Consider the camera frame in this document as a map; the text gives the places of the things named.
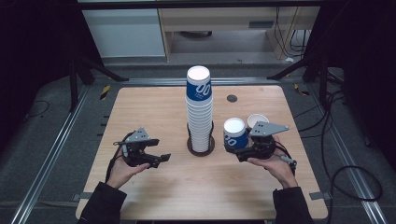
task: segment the black cable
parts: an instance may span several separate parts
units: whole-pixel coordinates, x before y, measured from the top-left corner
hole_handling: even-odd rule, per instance
[[[295,55],[295,54],[288,53],[285,41],[283,39],[282,31],[280,30],[280,26],[279,26],[278,20],[279,20],[279,7],[276,7],[276,22],[275,22],[275,26],[274,26],[274,36],[275,36],[277,44],[282,49],[283,54],[285,54],[288,57],[292,57],[292,58],[301,56],[302,54]],[[279,39],[276,36],[276,28],[279,30],[281,41],[279,41]]]
[[[298,118],[298,117],[300,117],[301,115],[308,113],[309,111],[311,111],[311,110],[313,110],[313,109],[317,108],[318,106],[319,106],[319,105],[315,105],[314,107],[312,107],[312,108],[310,108],[310,109],[307,109],[307,110],[305,110],[304,112],[302,112],[302,113],[300,113],[300,114],[298,114],[298,115],[294,116],[293,118],[294,118],[294,119],[297,119],[297,118]]]
[[[305,44],[306,30],[304,30],[304,39],[303,39],[303,44],[302,45],[300,44],[300,41],[298,40],[297,34],[298,34],[298,30],[294,30],[293,34],[291,35],[291,39],[290,39],[290,48],[292,50],[294,50],[294,51],[301,52],[302,53],[301,56],[303,56],[304,52],[305,52],[305,47],[306,47],[306,44]],[[296,39],[298,45],[293,45],[293,43],[292,43],[292,40],[293,40],[294,36],[296,36],[295,39]]]
[[[317,135],[310,135],[310,136],[301,136],[301,138],[303,139],[303,138],[321,137],[323,134],[326,134],[331,129],[331,127],[332,127],[332,123],[329,125],[329,127],[327,128],[327,130],[324,133],[317,134]]]
[[[124,143],[124,142],[126,141],[126,139],[127,139],[129,136],[131,136],[133,133],[134,133],[134,132],[128,133],[128,134],[122,139],[122,143]],[[111,174],[111,170],[113,169],[114,162],[115,162],[119,157],[122,156],[122,154],[119,155],[120,149],[122,148],[122,144],[118,144],[118,145],[119,145],[119,147],[117,148],[116,153],[114,153],[113,159],[111,159],[110,162],[108,163],[107,171],[106,171],[105,183],[107,183],[108,179],[110,178],[110,174]]]
[[[293,175],[296,175],[296,165],[297,165],[297,161],[295,161],[291,155],[289,154],[288,150],[285,148],[285,146],[283,146],[280,142],[276,142],[276,148],[278,148],[279,150],[281,150],[283,153],[286,154],[287,157],[289,157],[289,159],[291,159],[293,162],[288,162],[291,172],[293,173]]]
[[[330,175],[327,164],[326,164],[326,160],[325,160],[325,156],[324,156],[324,133],[325,133],[325,129],[327,126],[327,123],[329,121],[329,118],[332,116],[331,113],[331,109],[332,109],[332,104],[335,102],[333,97],[335,96],[335,93],[332,94],[327,102],[330,103],[329,105],[325,106],[326,112],[327,112],[327,116],[324,122],[324,125],[322,127],[322,131],[321,131],[321,137],[320,137],[320,152],[321,152],[321,159],[322,159],[322,163],[323,163],[323,168],[325,170],[325,174],[326,176],[329,178],[330,180],[330,184],[331,184],[331,189],[330,189],[330,194],[333,195],[333,191],[334,188],[340,190],[341,193],[343,193],[344,195],[346,195],[349,198],[355,199],[355,200],[360,200],[360,201],[365,201],[365,202],[375,202],[377,200],[379,200],[382,197],[382,186],[381,183],[379,182],[378,179],[375,178],[375,176],[370,173],[368,170],[359,167],[359,166],[355,166],[355,165],[347,165],[347,166],[342,166],[341,168],[339,168],[334,175]],[[374,198],[362,198],[362,197],[357,197],[351,193],[348,193],[346,190],[342,189],[341,187],[339,187],[338,185],[335,184],[335,178],[341,173],[341,171],[344,171],[345,169],[359,169],[363,172],[365,172],[367,175],[369,175],[374,181],[375,183],[378,185],[379,187],[379,192],[378,194],[374,197]],[[328,215],[328,219],[327,219],[327,223],[330,224],[332,221],[332,210],[333,210],[333,199],[330,200],[330,205],[329,205],[329,215]]]
[[[331,95],[331,101],[330,102],[326,102],[326,105],[325,105],[325,107],[328,107],[328,108],[330,108],[331,107],[331,104],[333,103],[333,102],[335,102],[335,101],[337,101],[337,100],[340,100],[340,99],[343,99],[344,97],[340,97],[340,98],[337,98],[337,99],[333,99],[333,97],[334,97],[334,95],[335,94],[338,94],[338,93],[340,93],[341,91],[336,91],[335,93],[333,93],[332,95]],[[315,127],[317,127],[325,118],[326,118],[326,116],[328,115],[328,110],[325,110],[325,113],[324,113],[324,115],[321,117],[321,119],[320,120],[318,120],[315,124],[313,124],[313,125],[311,125],[311,126],[309,126],[309,127],[306,127],[306,128],[303,128],[303,129],[301,129],[301,130],[298,130],[298,132],[299,133],[302,133],[302,132],[305,132],[305,131],[308,131],[308,130],[310,130],[310,129],[313,129],[313,128],[315,128]]]
[[[45,101],[45,100],[34,101],[34,103],[46,103],[47,107],[44,109],[44,111],[42,111],[40,113],[37,113],[37,114],[34,114],[34,115],[28,115],[28,118],[40,116],[40,115],[44,114],[50,108],[50,103],[48,101]]]

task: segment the metal bracket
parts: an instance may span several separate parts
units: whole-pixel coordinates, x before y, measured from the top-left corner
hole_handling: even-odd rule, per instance
[[[149,141],[149,134],[143,127],[140,127],[136,132],[134,132],[131,136],[129,136],[125,142],[132,143],[132,142],[144,142]]]
[[[330,200],[332,199],[332,195],[330,194],[330,192],[311,192],[309,193],[309,196],[311,197],[311,200],[318,200],[318,199],[323,199],[323,200]]]
[[[78,202],[80,199],[90,199],[92,192],[82,192],[80,194],[74,194],[72,197],[73,202]]]
[[[274,133],[285,132],[288,129],[289,127],[285,125],[257,121],[253,129],[250,131],[249,135],[251,137],[265,137],[270,136]]]

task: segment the blue and white paper cup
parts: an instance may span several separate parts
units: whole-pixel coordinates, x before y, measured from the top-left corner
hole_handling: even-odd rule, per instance
[[[204,106],[212,102],[210,72],[204,66],[196,65],[187,72],[187,97],[189,104]]]
[[[224,145],[235,148],[248,145],[248,134],[243,120],[231,118],[224,122]]]

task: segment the black sleeve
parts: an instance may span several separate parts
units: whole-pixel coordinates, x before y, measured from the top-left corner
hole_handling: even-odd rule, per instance
[[[125,198],[126,193],[100,182],[82,210],[78,224],[119,224]]]
[[[274,190],[276,224],[313,224],[300,187]]]

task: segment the wooden tabletop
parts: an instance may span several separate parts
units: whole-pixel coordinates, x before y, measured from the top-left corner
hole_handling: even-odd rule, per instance
[[[235,103],[227,96],[237,96]],[[318,183],[290,113],[285,95],[278,86],[214,86],[214,151],[196,157],[187,148],[187,110],[185,87],[121,89],[87,180],[84,192],[93,192],[105,180],[106,168],[116,147],[113,143],[139,127],[151,138],[160,139],[146,153],[171,153],[170,161],[158,169],[134,176],[120,190],[128,194],[121,219],[131,220],[220,220],[273,219],[276,211],[273,190],[280,184],[263,168],[239,162],[223,146],[223,123],[238,117],[247,122],[251,114],[263,114],[270,122],[287,125],[279,133],[282,144],[297,160],[296,178],[302,187],[312,218],[325,218],[323,200],[311,201]],[[77,217],[87,200],[80,200]]]

